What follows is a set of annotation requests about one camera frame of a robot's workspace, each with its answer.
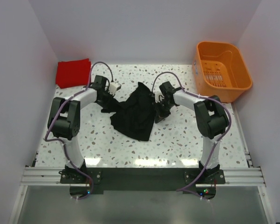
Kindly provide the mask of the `aluminium rail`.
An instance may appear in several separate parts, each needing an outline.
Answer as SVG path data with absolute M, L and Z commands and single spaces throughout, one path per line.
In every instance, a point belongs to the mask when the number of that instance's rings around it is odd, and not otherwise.
M 240 122 L 240 119 L 239 119 L 238 110 L 237 110 L 234 103 L 232 103 L 232 109 L 233 109 L 234 117 L 236 119 L 240 139 L 241 139 L 241 142 L 242 142 L 242 145 L 243 145 L 243 148 L 244 148 L 244 154 L 245 154 L 247 166 L 249 168 L 254 168 L 253 161 L 252 161 L 250 152 L 248 150 L 248 146 L 247 146 L 246 139 L 245 139 L 245 136 L 244 136 L 244 132 L 243 132 L 243 129 L 242 129 L 242 125 L 241 125 L 241 122 Z
M 85 183 L 61 183 L 59 174 L 63 168 L 27 167 L 21 178 L 21 185 L 50 186 L 73 185 L 83 186 Z M 194 181 L 198 168 L 88 168 L 88 174 L 95 185 L 99 184 L 147 184 L 167 183 L 182 187 Z M 224 168 L 217 174 L 195 182 L 200 186 L 265 186 L 260 168 Z

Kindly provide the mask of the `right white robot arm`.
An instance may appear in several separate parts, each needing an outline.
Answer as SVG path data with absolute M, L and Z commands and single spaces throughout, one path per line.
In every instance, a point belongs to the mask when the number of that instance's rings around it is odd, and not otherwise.
M 200 96 L 185 91 L 182 87 L 174 88 L 165 82 L 159 86 L 160 92 L 153 92 L 153 106 L 156 110 L 155 123 L 171 114 L 174 106 L 184 106 L 195 112 L 197 128 L 203 137 L 202 157 L 198 162 L 199 174 L 195 181 L 217 174 L 220 170 L 220 141 L 231 128 L 232 118 L 228 109 L 218 96 Z

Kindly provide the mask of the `aluminium right side rail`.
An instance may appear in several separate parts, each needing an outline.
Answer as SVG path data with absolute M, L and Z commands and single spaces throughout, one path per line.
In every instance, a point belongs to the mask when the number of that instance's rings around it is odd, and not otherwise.
M 237 110 L 234 103 L 232 103 L 232 109 L 233 109 L 234 117 L 236 119 L 240 139 L 241 139 L 241 142 L 242 142 L 242 145 L 243 145 L 243 148 L 244 148 L 244 154 L 245 154 L 247 166 L 249 168 L 254 168 L 253 161 L 252 161 L 250 152 L 248 150 L 248 146 L 247 146 L 246 139 L 245 139 L 245 136 L 244 136 L 244 132 L 243 132 L 243 129 L 242 129 L 242 125 L 241 125 L 241 122 L 240 122 L 240 119 L 239 119 L 238 110 Z

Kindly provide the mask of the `aluminium front rail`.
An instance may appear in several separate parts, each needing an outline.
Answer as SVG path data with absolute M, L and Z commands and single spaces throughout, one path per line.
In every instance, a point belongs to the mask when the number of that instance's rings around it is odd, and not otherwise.
M 61 183 L 59 174 L 63 168 L 27 167 L 21 178 L 21 185 L 50 186 L 73 185 L 83 186 L 85 183 Z M 99 184 L 147 184 L 167 183 L 182 187 L 194 181 L 198 168 L 88 168 L 88 174 L 95 185 Z M 217 174 L 195 182 L 200 186 L 265 186 L 260 168 L 224 168 Z

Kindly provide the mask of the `folded red t-shirt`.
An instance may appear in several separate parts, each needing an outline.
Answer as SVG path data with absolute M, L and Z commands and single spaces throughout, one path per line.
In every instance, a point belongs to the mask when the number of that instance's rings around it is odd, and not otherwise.
M 61 88 L 85 86 L 89 80 L 91 61 L 82 60 L 58 62 L 55 84 Z

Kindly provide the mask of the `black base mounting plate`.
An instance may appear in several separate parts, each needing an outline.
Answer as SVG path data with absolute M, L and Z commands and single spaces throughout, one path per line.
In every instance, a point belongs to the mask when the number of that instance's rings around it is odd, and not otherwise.
M 207 199 L 216 195 L 216 186 L 225 184 L 223 170 L 212 174 L 199 168 L 72 168 L 59 171 L 60 183 L 70 185 L 71 196 L 78 199 L 106 191 L 176 191 L 196 193 Z

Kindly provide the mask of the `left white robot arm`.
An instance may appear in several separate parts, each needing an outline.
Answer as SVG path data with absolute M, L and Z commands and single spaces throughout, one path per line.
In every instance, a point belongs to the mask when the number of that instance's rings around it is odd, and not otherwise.
M 94 82 L 87 84 L 73 96 L 53 99 L 44 140 L 61 143 L 66 159 L 65 168 L 59 172 L 61 183 L 90 183 L 91 177 L 87 173 L 86 162 L 78 143 L 81 110 L 91 103 L 107 108 L 119 89 L 119 83 L 96 76 Z

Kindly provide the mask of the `orange plastic basket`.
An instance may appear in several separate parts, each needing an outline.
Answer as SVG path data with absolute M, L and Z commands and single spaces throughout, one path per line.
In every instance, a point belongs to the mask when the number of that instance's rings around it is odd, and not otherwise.
M 250 77 L 240 50 L 225 42 L 200 42 L 192 62 L 197 93 L 232 103 L 251 89 Z

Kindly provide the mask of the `black t-shirt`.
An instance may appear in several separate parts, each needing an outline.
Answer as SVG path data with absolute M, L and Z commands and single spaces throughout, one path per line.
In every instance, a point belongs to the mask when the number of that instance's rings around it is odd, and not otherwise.
M 144 83 L 139 82 L 126 101 L 113 99 L 101 112 L 113 113 L 110 116 L 111 125 L 121 134 L 148 142 L 156 116 L 154 102 L 152 92 Z

